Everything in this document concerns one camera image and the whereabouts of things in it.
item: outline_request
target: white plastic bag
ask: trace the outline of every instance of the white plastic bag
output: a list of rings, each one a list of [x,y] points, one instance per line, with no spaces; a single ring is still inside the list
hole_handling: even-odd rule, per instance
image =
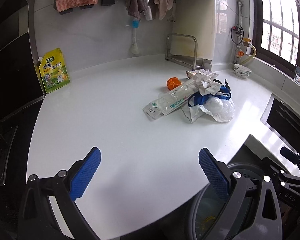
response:
[[[203,106],[189,107],[185,104],[182,111],[191,123],[204,113],[211,115],[217,122],[229,122],[234,117],[235,107],[232,99],[226,100],[211,96]]]

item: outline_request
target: green seasoning bag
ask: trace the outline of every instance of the green seasoning bag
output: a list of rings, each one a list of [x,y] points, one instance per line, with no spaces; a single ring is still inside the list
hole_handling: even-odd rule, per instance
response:
[[[60,48],[44,55],[39,70],[47,94],[70,83]]]

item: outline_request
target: blue fabric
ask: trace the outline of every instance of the blue fabric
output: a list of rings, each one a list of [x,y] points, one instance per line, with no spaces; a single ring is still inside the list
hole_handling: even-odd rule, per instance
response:
[[[220,87],[219,92],[224,93],[224,94],[229,94],[230,96],[229,96],[229,97],[226,97],[226,96],[224,96],[224,95],[212,95],[212,94],[208,94],[208,95],[202,96],[202,95],[200,94],[200,92],[196,92],[196,93],[194,93],[191,97],[189,97],[189,99],[188,99],[188,106],[189,106],[189,107],[192,107],[192,106],[189,104],[190,99],[191,99],[192,97],[194,97],[194,99],[193,99],[194,105],[193,105],[193,106],[196,106],[196,105],[201,105],[201,106],[203,106],[203,105],[205,104],[205,102],[209,99],[210,96],[217,97],[217,98],[220,98],[220,99],[225,99],[225,100],[229,100],[229,99],[231,98],[231,93],[230,93],[229,88],[226,88],[226,87],[223,87],[223,86],[222,86],[222,87]]]

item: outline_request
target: window frame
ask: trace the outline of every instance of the window frame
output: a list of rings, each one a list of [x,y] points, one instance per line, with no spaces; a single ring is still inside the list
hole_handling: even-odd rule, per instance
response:
[[[287,60],[283,59],[279,55],[274,54],[273,52],[270,52],[267,49],[264,49],[261,47],[262,42],[262,34],[263,34],[263,23],[267,23],[270,25],[270,36],[269,36],[269,44],[271,44],[271,30],[272,26],[277,27],[281,29],[281,45],[280,50],[282,49],[282,40],[283,40],[283,31],[287,32],[288,34],[292,35],[292,49],[291,54],[293,54],[293,45],[294,45],[294,38],[298,38],[299,44],[298,44],[298,54],[297,54],[297,60],[296,65],[300,67],[300,6],[296,0],[296,6],[297,6],[297,12],[298,12],[298,20],[299,20],[299,35],[296,35],[294,32],[286,29],[283,27],[283,15],[282,15],[282,7],[281,7],[281,20],[282,20],[282,26],[272,22],[267,21],[263,19],[263,2],[262,0],[253,0],[254,1],[254,28],[253,28],[253,41],[252,44],[257,49],[256,57],[271,64],[273,67],[279,69],[280,71],[287,74],[289,77],[294,77],[294,71],[295,71],[295,65],[288,62]]]

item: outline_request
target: white bowl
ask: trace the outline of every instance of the white bowl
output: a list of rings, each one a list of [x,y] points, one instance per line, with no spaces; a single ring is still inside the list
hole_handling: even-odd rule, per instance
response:
[[[252,70],[240,64],[234,64],[234,72],[238,77],[248,78]]]

